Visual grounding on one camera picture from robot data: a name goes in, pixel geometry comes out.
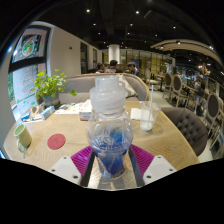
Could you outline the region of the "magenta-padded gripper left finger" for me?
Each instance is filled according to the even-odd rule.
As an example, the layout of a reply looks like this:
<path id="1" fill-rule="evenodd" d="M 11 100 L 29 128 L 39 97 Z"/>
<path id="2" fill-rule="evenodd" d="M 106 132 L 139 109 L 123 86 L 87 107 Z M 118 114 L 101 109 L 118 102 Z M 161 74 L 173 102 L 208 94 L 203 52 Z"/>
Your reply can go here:
<path id="1" fill-rule="evenodd" d="M 76 185 L 87 187 L 95 159 L 90 146 L 75 153 L 73 156 L 62 156 L 49 172 Z"/>

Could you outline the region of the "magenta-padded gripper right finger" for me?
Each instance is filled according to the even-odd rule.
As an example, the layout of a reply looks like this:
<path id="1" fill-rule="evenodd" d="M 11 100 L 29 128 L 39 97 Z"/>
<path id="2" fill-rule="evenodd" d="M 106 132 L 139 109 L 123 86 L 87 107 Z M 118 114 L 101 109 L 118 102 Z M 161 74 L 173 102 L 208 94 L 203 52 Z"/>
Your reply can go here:
<path id="1" fill-rule="evenodd" d="M 153 156 L 135 145 L 130 146 L 129 157 L 138 187 L 176 172 L 176 169 L 162 155 Z"/>

